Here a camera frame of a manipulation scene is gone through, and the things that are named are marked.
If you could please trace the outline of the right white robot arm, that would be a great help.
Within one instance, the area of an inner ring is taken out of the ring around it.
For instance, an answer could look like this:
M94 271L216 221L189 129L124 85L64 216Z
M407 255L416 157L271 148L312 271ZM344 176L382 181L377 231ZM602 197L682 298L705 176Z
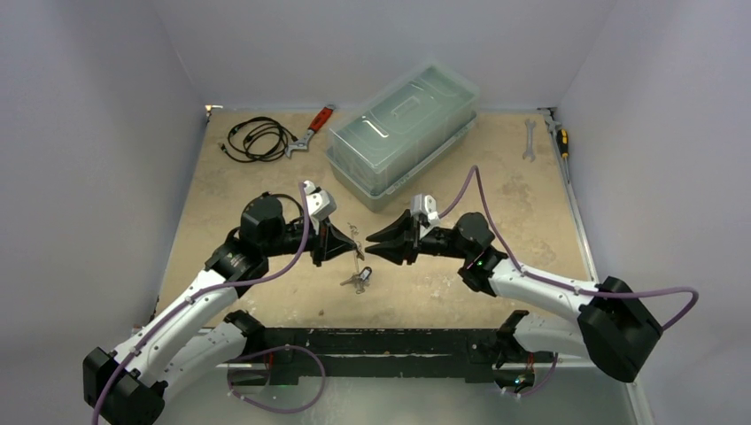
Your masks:
M497 347L506 359L528 352L556 352L589 359L603 373L623 383L638 376L662 326L623 281L573 281L554 286L556 275L534 267L515 267L509 254L493 247L495 236L479 212L463 214L452 228L428 225L404 211L391 225L367 236L365 251L398 266L419 255L462 259L462 281L474 292L510 298L554 314L546 320L525 314L499 333Z

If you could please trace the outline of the white oval keyring holder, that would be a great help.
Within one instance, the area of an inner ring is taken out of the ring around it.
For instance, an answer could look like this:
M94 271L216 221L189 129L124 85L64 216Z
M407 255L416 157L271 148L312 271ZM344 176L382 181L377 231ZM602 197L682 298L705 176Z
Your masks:
M355 289L355 294L359 295L365 292L366 287L370 284L373 270L369 266L361 266L360 262L364 260L364 254L361 252L361 243L356 240L359 235L359 229L352 223L348 224L350 229L350 238L355 242L353 252L354 272L346 280L339 283L340 286L351 285Z

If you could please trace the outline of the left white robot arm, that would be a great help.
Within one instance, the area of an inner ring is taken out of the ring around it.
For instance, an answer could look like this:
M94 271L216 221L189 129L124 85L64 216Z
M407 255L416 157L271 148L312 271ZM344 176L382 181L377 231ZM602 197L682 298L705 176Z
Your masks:
M82 363L85 401L93 423L152 424L186 386L220 363L258 359L263 326L249 314L233 312L204 336L198 331L234 304L250 286L281 276L270 274L269 259L308 251L312 262L353 251L357 244L329 216L334 198L324 189L307 189L299 217L283 217L280 197L264 193L243 210L233 228L189 287L150 323L114 349L92 350Z

